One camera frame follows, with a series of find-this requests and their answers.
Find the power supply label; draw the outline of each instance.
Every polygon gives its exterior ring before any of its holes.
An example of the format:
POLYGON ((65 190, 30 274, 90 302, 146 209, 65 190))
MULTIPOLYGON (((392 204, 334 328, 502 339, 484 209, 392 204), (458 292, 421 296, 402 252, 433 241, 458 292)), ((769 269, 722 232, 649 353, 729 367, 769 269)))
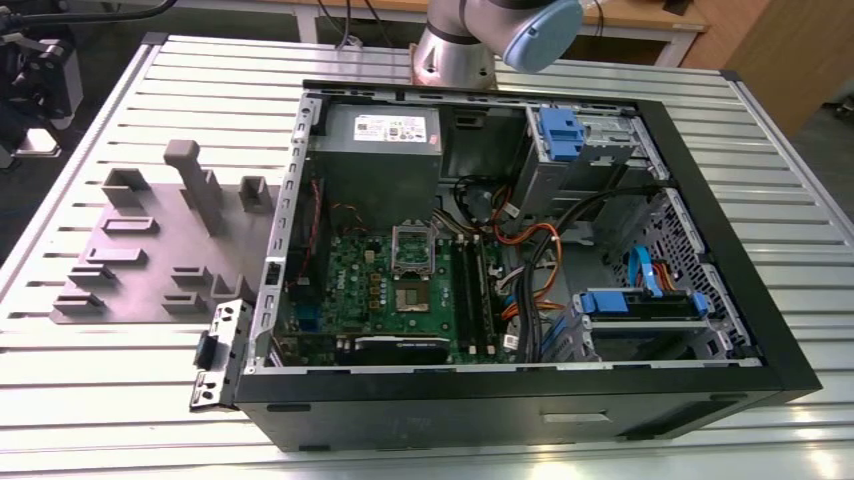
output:
POLYGON ((425 117, 359 115, 354 139, 362 142, 428 142, 425 117))

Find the table leg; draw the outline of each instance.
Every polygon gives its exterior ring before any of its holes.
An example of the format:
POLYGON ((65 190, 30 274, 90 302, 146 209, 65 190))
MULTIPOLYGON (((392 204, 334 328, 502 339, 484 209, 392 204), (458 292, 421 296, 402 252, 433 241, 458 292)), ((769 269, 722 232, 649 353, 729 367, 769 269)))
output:
POLYGON ((662 53, 656 61, 657 67, 678 67, 682 63, 685 55, 689 53, 697 32, 677 31, 673 32, 670 42, 662 49, 662 53))
POLYGON ((303 43, 318 42, 318 8, 305 5, 294 5, 294 16, 297 16, 297 28, 299 30, 299 41, 303 43))

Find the motherboard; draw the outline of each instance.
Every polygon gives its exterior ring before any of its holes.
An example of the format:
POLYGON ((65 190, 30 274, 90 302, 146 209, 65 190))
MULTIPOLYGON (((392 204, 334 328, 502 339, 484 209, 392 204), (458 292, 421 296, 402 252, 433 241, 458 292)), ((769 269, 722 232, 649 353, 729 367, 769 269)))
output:
POLYGON ((295 302, 277 332, 283 362, 502 362, 488 273, 500 263, 498 245, 434 238, 424 227, 334 236, 323 301, 295 302))

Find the green circuit board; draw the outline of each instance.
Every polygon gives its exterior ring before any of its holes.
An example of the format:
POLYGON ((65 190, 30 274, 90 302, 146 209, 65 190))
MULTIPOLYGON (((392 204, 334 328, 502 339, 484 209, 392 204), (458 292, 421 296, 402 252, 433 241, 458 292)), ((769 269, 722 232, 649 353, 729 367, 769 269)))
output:
MULTIPOLYGON (((434 273, 392 273, 392 235, 350 234, 334 237, 330 249, 326 295, 319 308, 295 305, 290 332, 279 331, 286 352, 299 352, 289 359, 307 365, 335 365, 335 344, 342 338, 366 335, 398 337, 438 336, 450 341, 450 363, 501 363, 501 349, 493 354, 470 354, 458 344, 456 317, 456 282, 453 249, 449 239, 437 239, 434 273), (303 322, 302 315, 313 318, 303 322)), ((501 250, 486 249, 492 263, 498 263, 501 250)), ((408 263, 429 259, 424 241, 401 244, 400 260, 408 263)))
MULTIPOLYGON (((396 279, 390 236, 334 238, 322 331, 436 334, 456 341, 452 255, 446 251, 450 241, 437 240, 436 248, 436 272, 430 280, 396 279), (366 259, 367 251, 374 252, 371 262, 366 259), (421 311, 401 311, 408 308, 421 311)), ((406 261, 424 261, 425 250, 410 244, 402 257, 406 261)))

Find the open computer tower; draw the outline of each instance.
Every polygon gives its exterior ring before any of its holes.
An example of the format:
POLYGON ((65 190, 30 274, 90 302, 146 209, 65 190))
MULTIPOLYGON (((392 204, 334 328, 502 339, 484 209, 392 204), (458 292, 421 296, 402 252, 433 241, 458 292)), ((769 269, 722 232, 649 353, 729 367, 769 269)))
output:
POLYGON ((191 410, 283 450, 673 438, 821 388, 664 105, 309 82, 191 410))

